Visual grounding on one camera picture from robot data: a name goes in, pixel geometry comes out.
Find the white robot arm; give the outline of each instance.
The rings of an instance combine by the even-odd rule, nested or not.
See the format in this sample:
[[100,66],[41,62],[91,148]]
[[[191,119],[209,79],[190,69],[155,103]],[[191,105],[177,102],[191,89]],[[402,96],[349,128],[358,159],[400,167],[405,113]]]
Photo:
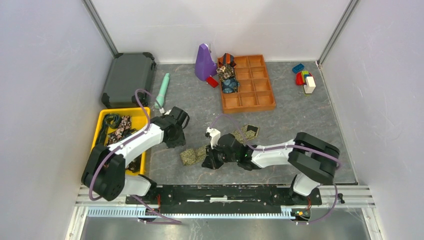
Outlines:
[[189,121],[190,117],[185,111],[173,107],[165,115],[152,118],[149,129],[143,128],[109,146],[96,145],[91,151],[81,182],[89,187],[99,164],[106,155],[118,148],[94,180],[94,192],[108,201],[115,199],[120,194],[144,196],[153,181],[143,175],[125,174],[126,167],[137,156],[160,143],[166,143],[169,148],[185,145],[186,138],[183,129]]
[[308,196],[321,184],[332,185],[337,165],[334,161],[306,151],[287,146],[305,146],[337,158],[340,154],[335,146],[307,133],[300,132],[296,138],[275,145],[255,146],[239,143],[232,134],[222,135],[214,128],[206,130],[210,137],[210,146],[206,150],[206,159],[202,166],[218,169],[224,163],[237,162],[245,170],[258,170],[273,165],[291,164],[301,171],[291,185],[292,190],[301,196]]

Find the metal base plate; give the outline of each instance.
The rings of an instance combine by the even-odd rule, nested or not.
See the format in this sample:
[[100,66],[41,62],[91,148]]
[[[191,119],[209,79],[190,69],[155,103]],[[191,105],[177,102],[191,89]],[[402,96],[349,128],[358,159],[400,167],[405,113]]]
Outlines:
[[[308,205],[306,197],[292,198],[289,191],[276,184],[162,185],[142,200],[160,204],[164,214],[279,214],[281,206]],[[309,199],[313,206],[323,203],[318,188]],[[125,203],[140,204],[131,196]]]

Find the purple object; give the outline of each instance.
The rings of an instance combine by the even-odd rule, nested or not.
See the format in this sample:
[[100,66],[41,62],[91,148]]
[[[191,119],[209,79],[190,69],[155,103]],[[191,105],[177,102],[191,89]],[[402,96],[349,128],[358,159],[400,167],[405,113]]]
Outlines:
[[217,64],[212,60],[209,48],[204,43],[199,46],[194,73],[201,81],[217,74]]

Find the white block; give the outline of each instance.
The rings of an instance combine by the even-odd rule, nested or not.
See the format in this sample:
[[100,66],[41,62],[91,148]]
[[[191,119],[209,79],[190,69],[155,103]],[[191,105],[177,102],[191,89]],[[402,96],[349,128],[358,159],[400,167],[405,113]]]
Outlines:
[[311,94],[315,89],[315,80],[312,76],[307,76],[305,79],[306,84],[303,85],[305,94]]

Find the yellow plastic tray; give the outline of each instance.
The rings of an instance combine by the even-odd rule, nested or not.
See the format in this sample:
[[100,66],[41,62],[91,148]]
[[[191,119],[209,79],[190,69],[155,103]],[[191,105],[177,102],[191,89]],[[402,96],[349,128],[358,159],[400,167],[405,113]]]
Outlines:
[[[150,108],[145,107],[144,108],[147,112],[147,114],[150,117]],[[97,136],[99,135],[100,128],[102,127],[103,118],[106,114],[119,114],[120,116],[131,116],[131,128],[140,130],[142,127],[144,127],[147,124],[147,118],[145,116],[145,113],[143,110],[139,107],[134,108],[116,108],[116,109],[104,109],[100,112],[98,115],[97,120],[97,126],[95,127],[95,133],[93,142],[91,144],[91,149],[94,148]],[[115,129],[108,128],[107,134],[110,134],[111,132],[115,131]],[[141,165],[140,165],[140,172],[132,172],[130,170],[126,170],[125,173],[128,175],[136,176],[138,174],[145,174],[145,165],[146,165],[146,152],[143,152],[141,155]]]

